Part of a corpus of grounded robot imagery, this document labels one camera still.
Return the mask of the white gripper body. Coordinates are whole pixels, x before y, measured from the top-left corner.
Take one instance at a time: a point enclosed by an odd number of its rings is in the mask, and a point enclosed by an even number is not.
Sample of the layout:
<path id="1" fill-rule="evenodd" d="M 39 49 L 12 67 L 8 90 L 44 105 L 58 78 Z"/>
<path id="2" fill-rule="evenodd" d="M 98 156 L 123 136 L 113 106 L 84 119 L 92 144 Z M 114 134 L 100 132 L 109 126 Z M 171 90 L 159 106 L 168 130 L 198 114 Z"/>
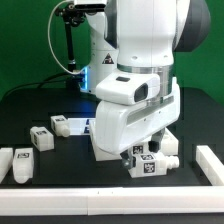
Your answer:
<path id="1" fill-rule="evenodd" d="M 101 101 L 96 110 L 96 145 L 110 154 L 131 146 L 174 123 L 180 114 L 180 88 L 173 78 L 172 91 L 158 102 L 124 106 Z"/>

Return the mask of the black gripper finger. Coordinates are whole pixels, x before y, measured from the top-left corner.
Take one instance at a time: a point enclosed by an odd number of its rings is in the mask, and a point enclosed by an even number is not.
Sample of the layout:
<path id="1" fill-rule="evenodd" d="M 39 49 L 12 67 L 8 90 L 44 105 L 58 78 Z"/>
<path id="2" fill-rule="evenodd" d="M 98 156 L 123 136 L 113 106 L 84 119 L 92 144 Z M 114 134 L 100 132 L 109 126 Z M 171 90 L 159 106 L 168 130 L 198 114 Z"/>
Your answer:
<path id="1" fill-rule="evenodd" d="M 163 139 L 164 133 L 165 130 L 162 129 L 152 135 L 151 140 L 148 142 L 150 152 L 157 153 L 161 149 L 161 141 Z"/>
<path id="2" fill-rule="evenodd" d="M 134 159 L 129 150 L 126 150 L 120 154 L 122 158 L 122 165 L 126 169 L 131 169 L 134 166 Z"/>

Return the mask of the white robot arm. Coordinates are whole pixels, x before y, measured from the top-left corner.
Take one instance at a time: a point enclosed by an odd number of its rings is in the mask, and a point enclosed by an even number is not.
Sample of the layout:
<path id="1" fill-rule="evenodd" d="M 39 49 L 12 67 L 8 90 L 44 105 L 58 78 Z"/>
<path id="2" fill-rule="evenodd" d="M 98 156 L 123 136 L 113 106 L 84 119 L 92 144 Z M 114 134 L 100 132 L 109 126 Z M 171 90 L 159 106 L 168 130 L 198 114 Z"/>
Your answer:
<path id="1" fill-rule="evenodd" d="M 86 14 L 105 15 L 104 39 L 118 51 L 116 68 L 100 81 L 94 144 L 137 165 L 130 148 L 149 139 L 159 151 L 165 128 L 180 114 L 180 88 L 172 75 L 174 52 L 190 52 L 206 38 L 205 0 L 74 0 Z"/>

